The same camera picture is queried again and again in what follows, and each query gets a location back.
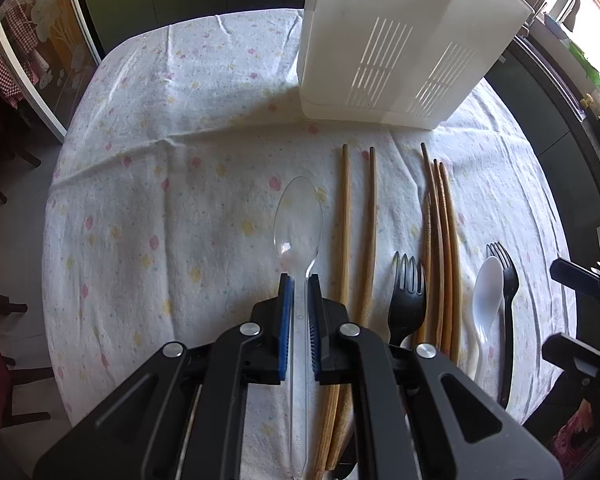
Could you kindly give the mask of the black plastic fork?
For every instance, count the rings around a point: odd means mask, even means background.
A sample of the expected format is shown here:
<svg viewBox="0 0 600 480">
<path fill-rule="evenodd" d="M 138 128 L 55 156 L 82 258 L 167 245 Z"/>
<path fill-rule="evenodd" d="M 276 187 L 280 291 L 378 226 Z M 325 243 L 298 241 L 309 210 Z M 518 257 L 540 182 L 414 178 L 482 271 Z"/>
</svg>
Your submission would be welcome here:
<svg viewBox="0 0 600 480">
<path fill-rule="evenodd" d="M 498 258 L 503 268 L 503 298 L 504 298 L 504 367 L 503 378 L 498 402 L 502 408 L 507 408 L 510 388 L 512 388 L 513 368 L 514 368 L 514 320 L 513 320 L 513 300 L 518 292 L 519 278 L 518 273 L 510 258 L 508 251 L 500 242 L 494 242 L 486 245 L 486 251 L 490 256 Z"/>
<path fill-rule="evenodd" d="M 396 252 L 394 283 L 388 310 L 389 344 L 400 347 L 416 333 L 426 316 L 426 276 L 420 260 Z"/>
</svg>

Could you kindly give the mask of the white plastic spoon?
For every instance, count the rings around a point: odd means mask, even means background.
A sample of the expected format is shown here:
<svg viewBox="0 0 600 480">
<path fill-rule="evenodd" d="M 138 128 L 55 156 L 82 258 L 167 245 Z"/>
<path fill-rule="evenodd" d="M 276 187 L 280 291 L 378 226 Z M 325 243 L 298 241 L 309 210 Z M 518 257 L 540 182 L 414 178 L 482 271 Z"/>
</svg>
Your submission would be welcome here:
<svg viewBox="0 0 600 480">
<path fill-rule="evenodd" d="M 490 256 L 480 266 L 472 295 L 471 319 L 477 341 L 478 361 L 475 383 L 482 385 L 486 372 L 489 334 L 503 302 L 503 267 L 500 260 Z"/>
</svg>

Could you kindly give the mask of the brown wooden chopstick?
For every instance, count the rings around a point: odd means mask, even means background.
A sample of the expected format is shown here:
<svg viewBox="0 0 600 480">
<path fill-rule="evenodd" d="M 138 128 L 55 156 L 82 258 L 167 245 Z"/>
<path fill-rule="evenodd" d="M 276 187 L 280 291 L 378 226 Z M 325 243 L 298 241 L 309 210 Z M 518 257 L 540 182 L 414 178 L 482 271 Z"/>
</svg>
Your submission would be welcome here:
<svg viewBox="0 0 600 480">
<path fill-rule="evenodd" d="M 452 350 L 452 287 L 445 283 L 446 256 L 450 256 L 448 217 L 437 162 L 430 162 L 425 143 L 420 144 L 427 178 L 428 220 L 426 241 L 428 294 L 427 341 L 448 358 Z"/>
<path fill-rule="evenodd" d="M 448 220 L 449 248 L 451 256 L 451 286 L 452 286 L 452 325 L 451 325 L 451 347 L 450 359 L 458 364 L 460 362 L 460 338 L 462 338 L 462 314 L 463 314 L 463 284 L 462 272 L 460 272 L 460 248 L 458 247 L 457 225 L 455 208 L 449 184 L 448 173 L 445 166 L 440 162 L 439 172 L 444 191 L 446 220 Z"/>
</svg>

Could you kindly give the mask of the clear plastic spoon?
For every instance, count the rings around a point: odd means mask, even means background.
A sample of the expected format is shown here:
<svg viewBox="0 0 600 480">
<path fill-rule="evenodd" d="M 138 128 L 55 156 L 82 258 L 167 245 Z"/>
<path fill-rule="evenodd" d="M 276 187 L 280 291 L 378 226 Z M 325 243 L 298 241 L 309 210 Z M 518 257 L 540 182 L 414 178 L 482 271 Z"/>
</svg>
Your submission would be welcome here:
<svg viewBox="0 0 600 480">
<path fill-rule="evenodd" d="M 285 188 L 274 219 L 274 247 L 284 271 L 294 281 L 289 332 L 289 458 L 290 476 L 301 479 L 308 462 L 308 374 L 311 345 L 306 314 L 306 281 L 320 250 L 322 208 L 306 177 Z"/>
</svg>

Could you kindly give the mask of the dark kitchen counter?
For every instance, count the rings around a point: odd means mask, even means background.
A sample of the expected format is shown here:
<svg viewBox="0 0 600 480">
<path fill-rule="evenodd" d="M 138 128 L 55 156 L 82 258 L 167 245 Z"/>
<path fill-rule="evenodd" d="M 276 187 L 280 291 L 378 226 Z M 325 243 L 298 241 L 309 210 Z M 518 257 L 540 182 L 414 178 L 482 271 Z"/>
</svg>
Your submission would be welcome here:
<svg viewBox="0 0 600 480">
<path fill-rule="evenodd" d="M 600 261 L 600 124 L 588 117 L 553 66 L 514 38 L 486 74 L 512 112 L 550 185 L 571 258 Z"/>
</svg>

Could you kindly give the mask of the brown ridged chopstick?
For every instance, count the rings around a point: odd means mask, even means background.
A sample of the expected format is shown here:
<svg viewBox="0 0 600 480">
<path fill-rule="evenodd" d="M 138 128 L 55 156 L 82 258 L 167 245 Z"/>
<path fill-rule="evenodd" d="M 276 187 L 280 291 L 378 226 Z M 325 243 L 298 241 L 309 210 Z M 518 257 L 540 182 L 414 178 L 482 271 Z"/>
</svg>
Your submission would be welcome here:
<svg viewBox="0 0 600 480">
<path fill-rule="evenodd" d="M 427 323 L 429 314 L 429 278 L 431 266 L 431 206 L 430 194 L 424 200 L 424 222 L 422 222 L 422 277 L 424 278 L 425 310 L 422 325 L 419 327 L 415 344 L 422 344 L 427 339 Z"/>
</svg>

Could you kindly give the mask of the white floral tablecloth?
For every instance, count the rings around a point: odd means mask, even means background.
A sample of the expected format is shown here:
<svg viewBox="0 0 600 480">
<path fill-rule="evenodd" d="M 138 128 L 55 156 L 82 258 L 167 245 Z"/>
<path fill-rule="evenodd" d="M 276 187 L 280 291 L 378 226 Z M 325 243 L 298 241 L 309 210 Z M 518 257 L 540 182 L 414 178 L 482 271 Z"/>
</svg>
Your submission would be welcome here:
<svg viewBox="0 0 600 480">
<path fill-rule="evenodd" d="M 559 372 L 544 340 L 577 327 L 576 298 L 550 278 L 568 244 L 550 186 L 513 114 L 480 81 L 434 130 L 307 118 L 297 77 L 302 14 L 268 10 L 145 32 L 112 50 L 69 127 L 46 204 L 43 309 L 68 417 L 80 422 L 164 344 L 215 341 L 274 296 L 274 217 L 296 177 L 322 208 L 314 272 L 340 289 L 341 148 L 349 147 L 348 306 L 365 260 L 368 150 L 377 235 L 368 325 L 386 336 L 396 252 L 422 248 L 422 149 L 442 162 L 463 292 L 500 242 L 519 275 L 507 413 L 524 422 Z"/>
</svg>

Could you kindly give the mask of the metal sink faucet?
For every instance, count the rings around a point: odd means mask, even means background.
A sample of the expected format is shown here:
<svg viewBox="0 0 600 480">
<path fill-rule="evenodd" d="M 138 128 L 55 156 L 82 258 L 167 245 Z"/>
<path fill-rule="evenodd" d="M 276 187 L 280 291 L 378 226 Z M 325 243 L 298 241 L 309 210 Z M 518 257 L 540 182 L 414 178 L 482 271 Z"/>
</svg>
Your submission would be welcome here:
<svg viewBox="0 0 600 480">
<path fill-rule="evenodd" d="M 544 13 L 554 22 L 564 26 L 568 32 L 573 32 L 580 6 L 581 0 L 535 0 L 524 27 L 530 29 L 535 20 Z"/>
</svg>

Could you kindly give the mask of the white plastic utensil caddy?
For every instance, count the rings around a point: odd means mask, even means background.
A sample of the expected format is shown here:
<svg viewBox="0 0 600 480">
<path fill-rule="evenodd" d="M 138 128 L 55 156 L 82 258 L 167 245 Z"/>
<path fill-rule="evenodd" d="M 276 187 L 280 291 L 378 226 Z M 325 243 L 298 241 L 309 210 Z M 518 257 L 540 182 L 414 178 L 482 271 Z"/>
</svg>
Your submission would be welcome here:
<svg viewBox="0 0 600 480">
<path fill-rule="evenodd" d="M 524 0 L 306 0 L 298 58 L 303 113 L 437 128 L 531 12 Z"/>
</svg>

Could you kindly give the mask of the glass door with curtain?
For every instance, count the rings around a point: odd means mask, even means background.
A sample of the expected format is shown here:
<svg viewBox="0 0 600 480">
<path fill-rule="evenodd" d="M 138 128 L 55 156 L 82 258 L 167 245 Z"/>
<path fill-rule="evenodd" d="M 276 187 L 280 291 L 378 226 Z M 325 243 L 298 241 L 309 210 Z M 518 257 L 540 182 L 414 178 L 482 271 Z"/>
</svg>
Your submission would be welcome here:
<svg viewBox="0 0 600 480">
<path fill-rule="evenodd" d="M 0 96 L 64 140 L 100 62 L 79 0 L 0 6 Z"/>
</svg>

